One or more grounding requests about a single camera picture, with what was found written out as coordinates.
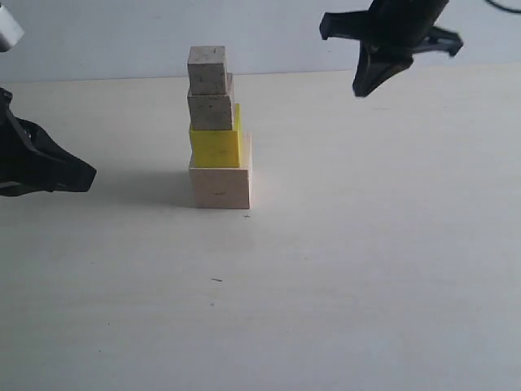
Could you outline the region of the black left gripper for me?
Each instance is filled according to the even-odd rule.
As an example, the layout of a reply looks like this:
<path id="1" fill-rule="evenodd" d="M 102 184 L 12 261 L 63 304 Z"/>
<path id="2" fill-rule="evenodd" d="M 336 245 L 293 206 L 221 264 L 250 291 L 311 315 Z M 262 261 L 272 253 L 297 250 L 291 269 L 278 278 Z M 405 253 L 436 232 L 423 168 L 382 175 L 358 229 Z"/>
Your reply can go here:
<path id="1" fill-rule="evenodd" d="M 1 89 L 1 195 L 87 192 L 97 169 L 64 150 L 38 124 L 17 117 L 13 94 Z"/>

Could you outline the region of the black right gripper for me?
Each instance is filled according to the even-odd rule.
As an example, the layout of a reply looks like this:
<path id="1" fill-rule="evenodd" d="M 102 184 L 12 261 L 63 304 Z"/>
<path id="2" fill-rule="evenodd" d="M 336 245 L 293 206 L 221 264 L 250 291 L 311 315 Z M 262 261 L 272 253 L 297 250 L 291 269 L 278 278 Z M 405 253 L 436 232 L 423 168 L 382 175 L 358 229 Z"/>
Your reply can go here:
<path id="1" fill-rule="evenodd" d="M 454 57 L 463 47 L 458 33 L 436 26 L 446 1 L 373 1 L 365 11 L 327 12 L 322 39 L 359 41 L 352 82 L 357 98 L 366 98 L 389 78 L 409 69 L 413 56 L 443 51 Z"/>

